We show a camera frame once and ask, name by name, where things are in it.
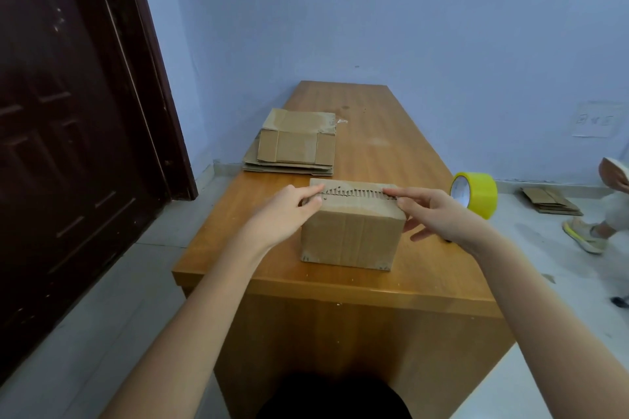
white inner ring of tape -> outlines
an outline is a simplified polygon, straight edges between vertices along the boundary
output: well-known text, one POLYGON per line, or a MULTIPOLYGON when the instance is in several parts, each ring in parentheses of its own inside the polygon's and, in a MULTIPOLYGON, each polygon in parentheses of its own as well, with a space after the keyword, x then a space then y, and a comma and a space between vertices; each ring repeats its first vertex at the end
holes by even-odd
POLYGON ((450 195, 460 202, 463 207, 467 208, 470 205, 470 183, 465 177, 458 176, 454 179, 450 188, 450 195))

person's left arm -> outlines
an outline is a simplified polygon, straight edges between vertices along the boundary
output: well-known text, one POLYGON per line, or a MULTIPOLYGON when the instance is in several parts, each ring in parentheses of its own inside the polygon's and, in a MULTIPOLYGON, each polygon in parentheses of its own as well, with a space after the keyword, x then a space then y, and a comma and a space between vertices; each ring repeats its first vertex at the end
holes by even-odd
POLYGON ((321 207, 323 185, 286 186, 227 245, 126 378, 101 418, 193 418, 240 300, 264 255, 321 207))

floor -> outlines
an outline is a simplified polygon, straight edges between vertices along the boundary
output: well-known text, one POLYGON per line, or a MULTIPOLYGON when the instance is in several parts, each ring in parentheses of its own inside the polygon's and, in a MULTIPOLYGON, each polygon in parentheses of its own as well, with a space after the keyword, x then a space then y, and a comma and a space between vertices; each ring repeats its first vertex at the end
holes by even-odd
MULTIPOLYGON (((155 336, 184 301, 170 275, 231 181, 216 177, 193 202, 175 201, 67 315, 0 389, 6 419, 95 419, 155 336)), ((586 221, 601 220, 600 201, 571 199, 586 221)), ((565 216, 538 214, 501 194, 492 223, 523 248, 552 288, 629 368, 629 310, 609 297, 629 295, 629 233, 602 257, 590 256, 560 227, 565 216)), ((201 418, 228 418, 212 378, 201 418)), ((514 346, 453 416, 455 419, 550 418, 514 346)))

beige sneaker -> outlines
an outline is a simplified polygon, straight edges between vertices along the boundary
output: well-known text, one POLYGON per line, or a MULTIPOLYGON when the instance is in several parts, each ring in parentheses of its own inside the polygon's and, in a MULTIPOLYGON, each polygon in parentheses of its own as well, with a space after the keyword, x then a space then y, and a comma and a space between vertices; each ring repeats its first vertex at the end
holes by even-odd
POLYGON ((590 231, 592 227, 598 224, 586 224, 580 217, 566 220, 562 223, 563 231, 570 235, 577 244, 590 254, 600 255, 607 248, 607 240, 592 237, 590 231))

yellow shoe sole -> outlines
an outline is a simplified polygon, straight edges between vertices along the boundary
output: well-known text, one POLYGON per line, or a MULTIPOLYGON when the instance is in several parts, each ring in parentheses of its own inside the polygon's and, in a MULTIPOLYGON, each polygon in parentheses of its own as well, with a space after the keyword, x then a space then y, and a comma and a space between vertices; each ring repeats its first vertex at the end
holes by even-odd
POLYGON ((562 222, 561 227, 563 228, 563 231, 567 233, 568 235, 570 235, 571 238, 573 238, 575 242, 577 242, 579 247, 585 250, 588 254, 601 255, 604 252, 600 248, 594 247, 586 239, 581 237, 578 233, 574 232, 570 228, 570 223, 567 220, 562 222))

